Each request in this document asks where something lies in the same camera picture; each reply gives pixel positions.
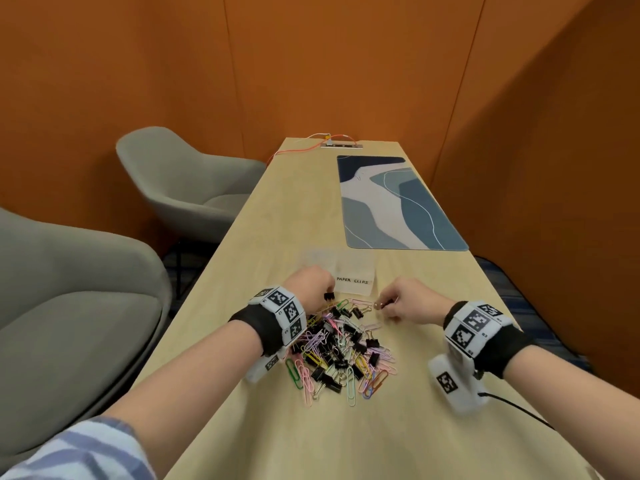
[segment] desk mat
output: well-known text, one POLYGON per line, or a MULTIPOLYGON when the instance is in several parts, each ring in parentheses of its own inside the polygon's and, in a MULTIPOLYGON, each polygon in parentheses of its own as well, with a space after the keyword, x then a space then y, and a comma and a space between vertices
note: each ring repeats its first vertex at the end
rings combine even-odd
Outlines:
POLYGON ((469 249, 404 158, 340 155, 337 162, 350 248, 469 249))

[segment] black cable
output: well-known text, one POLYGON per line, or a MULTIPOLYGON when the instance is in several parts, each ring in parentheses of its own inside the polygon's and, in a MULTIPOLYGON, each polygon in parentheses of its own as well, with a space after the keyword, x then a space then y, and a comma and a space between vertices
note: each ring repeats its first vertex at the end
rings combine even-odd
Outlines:
POLYGON ((514 408, 517 408, 517 409, 519 409, 520 411, 522 411, 523 413, 528 414, 528 415, 529 415, 529 416, 531 416, 533 419, 537 419, 538 421, 540 421, 540 423, 544 424, 545 426, 548 426, 549 428, 553 429, 554 431, 556 430, 556 428, 554 428, 553 426, 551 426, 551 425, 550 425, 547 421, 545 421, 544 419, 539 418, 539 417, 538 417, 538 416, 536 416, 535 414, 530 413, 530 412, 529 412, 529 411, 527 411, 526 409, 521 408, 519 405, 514 404, 514 403, 512 403, 511 401, 508 401, 507 399, 505 399, 505 398, 503 398, 503 397, 500 397, 499 395, 493 395, 493 394, 490 394, 490 393, 488 393, 488 392, 479 392, 479 393, 478 393, 478 395, 479 395, 480 397, 485 397, 485 396, 487 396, 487 397, 492 397, 492 398, 494 398, 494 399, 497 399, 498 401, 502 401, 503 403, 510 404, 510 405, 511 405, 511 406, 513 406, 514 408))

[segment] hand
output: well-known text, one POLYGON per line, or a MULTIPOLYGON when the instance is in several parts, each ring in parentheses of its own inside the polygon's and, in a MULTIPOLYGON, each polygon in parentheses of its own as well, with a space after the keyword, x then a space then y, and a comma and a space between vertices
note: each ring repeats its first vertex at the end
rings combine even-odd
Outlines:
POLYGON ((326 304, 324 294, 333 291, 335 280, 320 266, 309 266, 293 273, 282 286, 296 295, 310 315, 326 304))
POLYGON ((415 278, 399 276, 387 286, 374 307, 385 316, 398 317, 418 324, 432 323, 442 326, 444 317, 456 302, 427 287, 415 278))

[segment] black wristband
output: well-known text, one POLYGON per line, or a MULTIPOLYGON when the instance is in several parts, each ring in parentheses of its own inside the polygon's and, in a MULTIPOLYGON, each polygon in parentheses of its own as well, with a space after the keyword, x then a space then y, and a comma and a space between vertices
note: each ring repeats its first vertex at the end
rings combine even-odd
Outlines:
POLYGON ((242 320, 251 325, 262 342, 262 355, 273 355, 284 346, 276 316, 261 305, 247 305, 234 313, 229 322, 231 320, 242 320))
POLYGON ((502 327, 489 340, 474 360, 477 371, 491 372, 503 379, 502 375, 509 361, 524 347, 535 345, 536 342, 514 325, 502 327))

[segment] chair seat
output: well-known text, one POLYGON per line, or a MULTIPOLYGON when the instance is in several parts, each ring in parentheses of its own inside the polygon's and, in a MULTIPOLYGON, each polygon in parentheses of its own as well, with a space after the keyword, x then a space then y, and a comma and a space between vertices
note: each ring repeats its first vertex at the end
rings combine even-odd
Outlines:
POLYGON ((207 207, 214 207, 215 209, 226 210, 229 213, 237 216, 244 206, 244 202, 249 198, 251 194, 230 194, 220 195, 219 197, 213 197, 204 202, 203 205, 207 207))
POLYGON ((151 296, 82 291, 1 329, 0 451, 27 451, 80 417, 144 349, 161 311, 151 296))

